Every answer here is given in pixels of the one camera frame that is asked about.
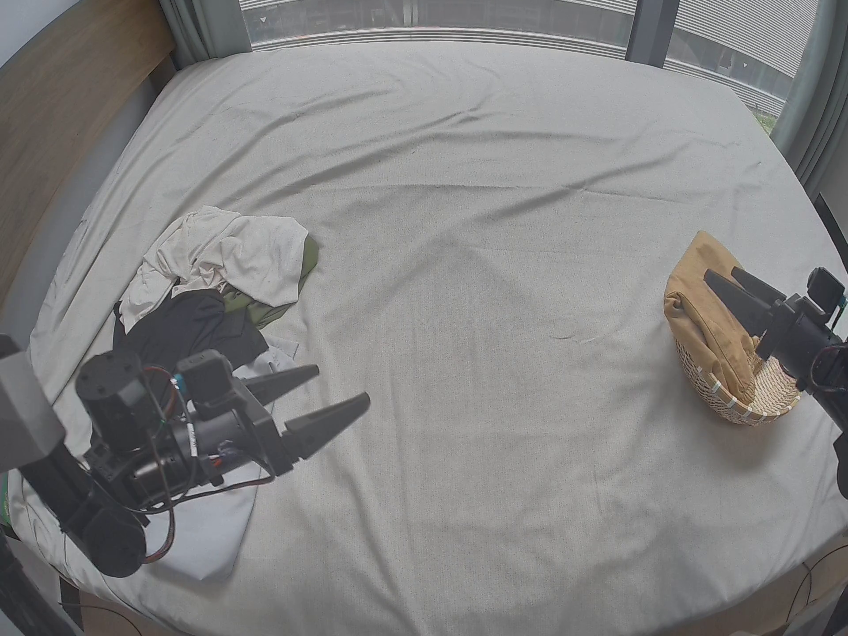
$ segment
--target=wicker basket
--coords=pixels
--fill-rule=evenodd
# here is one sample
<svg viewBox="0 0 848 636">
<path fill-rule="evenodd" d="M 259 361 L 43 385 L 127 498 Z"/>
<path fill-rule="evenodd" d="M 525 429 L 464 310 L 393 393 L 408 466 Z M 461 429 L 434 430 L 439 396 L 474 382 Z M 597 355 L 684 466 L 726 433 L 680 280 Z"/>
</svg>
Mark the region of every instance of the wicker basket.
<svg viewBox="0 0 848 636">
<path fill-rule="evenodd" d="M 763 361 L 757 354 L 748 354 L 756 388 L 754 402 L 748 406 L 730 394 L 712 372 L 698 367 L 682 344 L 675 341 L 675 345 L 680 363 L 695 391 L 726 420 L 751 426 L 767 424 L 798 405 L 800 394 L 795 380 L 783 371 L 775 358 Z"/>
</svg>

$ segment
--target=building exterior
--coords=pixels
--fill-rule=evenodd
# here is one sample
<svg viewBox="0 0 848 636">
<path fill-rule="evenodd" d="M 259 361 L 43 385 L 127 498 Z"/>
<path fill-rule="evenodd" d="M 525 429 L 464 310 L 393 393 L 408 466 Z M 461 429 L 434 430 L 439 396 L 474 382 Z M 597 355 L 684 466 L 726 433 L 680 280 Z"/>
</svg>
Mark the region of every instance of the building exterior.
<svg viewBox="0 0 848 636">
<path fill-rule="evenodd" d="M 255 49 L 461 39 L 623 58 L 637 0 L 239 0 Z M 818 0 L 681 0 L 666 68 L 779 115 Z"/>
</svg>

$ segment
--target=mattress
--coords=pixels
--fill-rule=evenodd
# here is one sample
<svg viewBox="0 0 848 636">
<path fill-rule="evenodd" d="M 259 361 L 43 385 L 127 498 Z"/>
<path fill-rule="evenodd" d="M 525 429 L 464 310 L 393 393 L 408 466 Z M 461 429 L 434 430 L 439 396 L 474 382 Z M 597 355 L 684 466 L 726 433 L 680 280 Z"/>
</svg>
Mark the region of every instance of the mattress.
<svg viewBox="0 0 848 636">
<path fill-rule="evenodd" d="M 76 367 L 109 347 L 142 253 L 204 204 L 292 216 L 321 247 L 268 328 L 322 369 L 278 423 L 363 390 L 372 407 L 260 488 L 223 582 L 155 564 L 105 578 L 13 479 L 15 530 L 81 588 L 202 634 L 641 634 L 745 598 L 848 522 L 821 408 L 727 423 L 663 317 L 699 229 L 785 292 L 818 265 L 848 280 L 726 87 L 449 42 L 183 70 L 91 204 L 30 341 L 76 454 Z"/>
</svg>

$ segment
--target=curtain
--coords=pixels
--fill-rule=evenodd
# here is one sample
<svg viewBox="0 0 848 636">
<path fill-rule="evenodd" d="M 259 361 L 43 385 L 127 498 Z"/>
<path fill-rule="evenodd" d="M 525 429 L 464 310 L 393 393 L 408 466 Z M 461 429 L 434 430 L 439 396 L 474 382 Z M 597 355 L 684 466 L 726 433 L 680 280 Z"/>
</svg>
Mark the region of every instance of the curtain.
<svg viewBox="0 0 848 636">
<path fill-rule="evenodd" d="M 819 0 L 816 24 L 772 139 L 815 199 L 848 136 L 848 0 Z"/>
<path fill-rule="evenodd" d="M 239 0 L 159 0 L 174 35 L 177 68 L 250 51 Z"/>
</svg>

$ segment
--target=green grass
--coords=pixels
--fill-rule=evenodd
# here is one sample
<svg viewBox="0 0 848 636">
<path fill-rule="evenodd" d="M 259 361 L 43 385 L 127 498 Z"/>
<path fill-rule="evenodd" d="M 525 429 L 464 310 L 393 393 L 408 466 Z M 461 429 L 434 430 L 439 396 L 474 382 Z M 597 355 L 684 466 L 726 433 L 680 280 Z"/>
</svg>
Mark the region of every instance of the green grass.
<svg viewBox="0 0 848 636">
<path fill-rule="evenodd" d="M 760 113 L 757 110 L 751 109 L 751 112 L 754 114 L 754 117 L 757 118 L 757 121 L 760 123 L 760 126 L 763 130 L 766 131 L 766 134 L 771 135 L 772 130 L 774 129 L 774 124 L 778 121 L 773 115 L 769 115 L 768 113 Z"/>
</svg>

